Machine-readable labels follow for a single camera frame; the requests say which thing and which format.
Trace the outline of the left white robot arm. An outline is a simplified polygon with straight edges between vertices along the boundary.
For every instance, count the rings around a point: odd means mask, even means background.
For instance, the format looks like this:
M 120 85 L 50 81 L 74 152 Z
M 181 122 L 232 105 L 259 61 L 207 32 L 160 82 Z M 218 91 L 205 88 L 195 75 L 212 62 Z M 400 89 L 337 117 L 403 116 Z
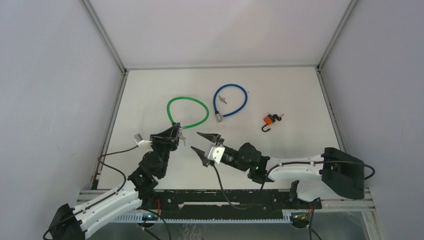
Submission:
M 151 134 L 151 151 L 144 154 L 138 167 L 124 177 L 122 184 L 83 204 L 59 207 L 42 238 L 53 240 L 86 240 L 117 217 L 141 206 L 153 207 L 158 180 L 166 176 L 170 153 L 179 146 L 181 124 L 157 134 Z

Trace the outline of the green cable lock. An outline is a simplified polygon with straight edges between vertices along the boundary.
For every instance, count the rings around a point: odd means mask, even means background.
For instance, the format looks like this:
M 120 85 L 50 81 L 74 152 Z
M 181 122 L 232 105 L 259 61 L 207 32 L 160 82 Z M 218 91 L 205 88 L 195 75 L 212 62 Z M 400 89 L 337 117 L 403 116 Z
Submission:
M 189 96 L 177 96 L 177 97 L 174 97 L 174 98 L 170 99 L 170 100 L 167 102 L 167 105 L 166 105 L 166 113 L 167 113 L 167 117 L 168 117 L 169 121 L 170 121 L 172 124 L 174 124 L 174 123 L 175 123 L 175 121 L 174 121 L 173 116 L 172 116 L 172 113 L 171 113 L 171 105 L 172 105 L 172 103 L 173 103 L 173 102 L 180 101 L 180 100 L 187 100 L 187 101 L 195 102 L 195 103 L 197 103 L 197 104 L 201 105 L 201 106 L 204 108 L 204 110 L 205 110 L 205 117 L 204 117 L 201 121 L 196 122 L 196 123 L 193 123 L 193 124 L 189 124 L 189 125 L 182 126 L 182 127 L 181 127 L 182 129 L 191 129 L 191 128 L 195 128 L 195 127 L 197 127 L 197 126 L 202 125 L 203 123 L 205 123 L 205 122 L 208 120 L 208 118 L 209 118 L 209 116 L 210 116 L 210 110 L 209 110 L 209 108 L 206 106 L 206 104 L 205 104 L 205 103 L 203 103 L 202 101 L 200 101 L 200 100 L 198 100 L 198 99 L 196 99 L 196 98 L 193 98 L 193 97 L 189 97 Z

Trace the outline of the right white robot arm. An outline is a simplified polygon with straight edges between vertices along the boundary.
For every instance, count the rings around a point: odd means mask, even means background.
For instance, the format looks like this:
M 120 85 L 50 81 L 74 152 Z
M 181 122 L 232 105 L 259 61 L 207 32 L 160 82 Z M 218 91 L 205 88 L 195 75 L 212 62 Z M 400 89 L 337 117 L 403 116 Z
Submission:
M 366 164 L 337 148 L 326 147 L 323 153 L 304 158 L 278 158 L 263 155 L 249 142 L 234 149 L 224 144 L 220 134 L 198 135 L 211 142 L 206 151 L 191 147 L 204 167 L 224 164 L 246 172 L 250 180 L 261 185 L 291 181 L 289 203 L 295 208 L 331 195 L 350 200 L 365 197 Z

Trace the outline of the silver green-lock keys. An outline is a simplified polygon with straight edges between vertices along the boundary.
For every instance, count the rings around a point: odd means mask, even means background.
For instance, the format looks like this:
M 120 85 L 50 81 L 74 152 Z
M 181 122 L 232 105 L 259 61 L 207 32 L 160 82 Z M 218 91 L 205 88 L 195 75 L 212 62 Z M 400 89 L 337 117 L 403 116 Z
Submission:
M 183 142 L 183 146 L 185 147 L 187 138 L 183 135 L 183 132 L 181 129 L 179 130 L 178 136 L 179 136 L 179 139 Z

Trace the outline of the blue cable lock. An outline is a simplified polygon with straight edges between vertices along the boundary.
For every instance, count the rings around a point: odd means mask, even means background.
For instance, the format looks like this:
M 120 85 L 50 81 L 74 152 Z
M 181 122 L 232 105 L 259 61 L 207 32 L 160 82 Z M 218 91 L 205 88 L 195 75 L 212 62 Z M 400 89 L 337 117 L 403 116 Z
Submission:
M 219 101 L 218 95 L 225 98 L 227 104 Z M 248 91 L 241 85 L 228 83 L 220 86 L 212 97 L 215 120 L 218 123 L 237 117 L 245 110 L 249 100 Z

